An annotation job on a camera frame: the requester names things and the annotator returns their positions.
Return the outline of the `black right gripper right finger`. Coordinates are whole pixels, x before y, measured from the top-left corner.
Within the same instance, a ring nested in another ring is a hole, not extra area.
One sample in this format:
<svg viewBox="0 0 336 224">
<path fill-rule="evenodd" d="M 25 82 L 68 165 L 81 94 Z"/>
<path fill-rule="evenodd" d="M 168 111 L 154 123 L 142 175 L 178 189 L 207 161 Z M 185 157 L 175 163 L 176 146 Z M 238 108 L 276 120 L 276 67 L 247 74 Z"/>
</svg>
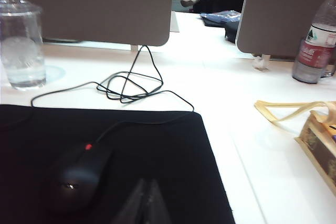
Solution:
<svg viewBox="0 0 336 224">
<path fill-rule="evenodd" d="M 149 189 L 145 197 L 144 223 L 172 223 L 160 187 L 155 179 L 150 181 Z"/>
</svg>

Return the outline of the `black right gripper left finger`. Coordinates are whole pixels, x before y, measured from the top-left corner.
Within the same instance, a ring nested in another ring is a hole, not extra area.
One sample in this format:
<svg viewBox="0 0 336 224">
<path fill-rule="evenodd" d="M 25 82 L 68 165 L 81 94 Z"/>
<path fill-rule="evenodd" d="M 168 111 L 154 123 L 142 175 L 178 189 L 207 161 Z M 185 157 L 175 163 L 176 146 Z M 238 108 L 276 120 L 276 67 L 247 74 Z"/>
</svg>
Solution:
<svg viewBox="0 0 336 224">
<path fill-rule="evenodd" d="M 141 178 L 111 223 L 142 223 L 147 194 L 147 182 Z"/>
</svg>

